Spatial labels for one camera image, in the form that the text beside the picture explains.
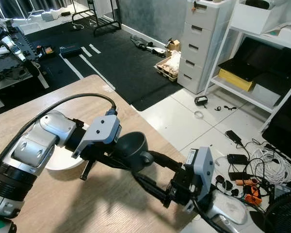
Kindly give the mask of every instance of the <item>gray wall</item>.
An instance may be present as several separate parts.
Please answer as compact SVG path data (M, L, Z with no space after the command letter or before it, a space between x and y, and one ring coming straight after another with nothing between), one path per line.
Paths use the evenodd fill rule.
M122 23L163 43L181 39L186 0L119 0Z

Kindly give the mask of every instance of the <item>white drawer cabinet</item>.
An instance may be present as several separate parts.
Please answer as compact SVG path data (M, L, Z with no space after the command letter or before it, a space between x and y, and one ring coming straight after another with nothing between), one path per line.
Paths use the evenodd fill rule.
M193 0L187 2L178 83L195 94L205 88L234 4L235 0L200 0L193 12Z
M197 1L196 11L192 11L193 4L187 4L186 19L188 24L196 24L201 28L212 31L217 21L219 8L209 7Z

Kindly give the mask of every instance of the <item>cardboard box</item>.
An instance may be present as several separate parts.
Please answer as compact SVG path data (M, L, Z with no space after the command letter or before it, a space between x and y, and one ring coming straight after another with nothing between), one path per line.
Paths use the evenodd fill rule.
M172 50L176 50L176 51L180 51L180 42L178 40L174 40L174 43L170 43L168 45L168 48L166 50L166 56L170 57L171 56L171 51Z
M168 49L170 51L172 51L172 50L180 51L180 42L178 40L174 40L174 43L173 44L170 43L168 45Z

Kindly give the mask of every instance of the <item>wooden pallet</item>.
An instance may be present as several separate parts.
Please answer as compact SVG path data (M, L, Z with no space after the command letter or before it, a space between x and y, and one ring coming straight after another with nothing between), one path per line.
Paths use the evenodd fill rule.
M178 78L178 72L172 72L169 67L164 66L164 64L170 59L171 57L167 57L166 59L156 63L156 70L159 74L162 74L164 77L168 78L170 81L174 82Z

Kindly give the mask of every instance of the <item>orange connector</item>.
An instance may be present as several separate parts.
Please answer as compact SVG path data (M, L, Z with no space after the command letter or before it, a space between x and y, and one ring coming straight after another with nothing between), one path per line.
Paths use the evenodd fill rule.
M248 203L259 205L262 202L260 190L256 187L246 185L243 188L245 192L244 200Z
M243 180L236 180L236 185L243 185ZM251 179L251 180L244 180L244 184L245 185L250 185L250 186L255 186L258 184L258 180L257 179Z

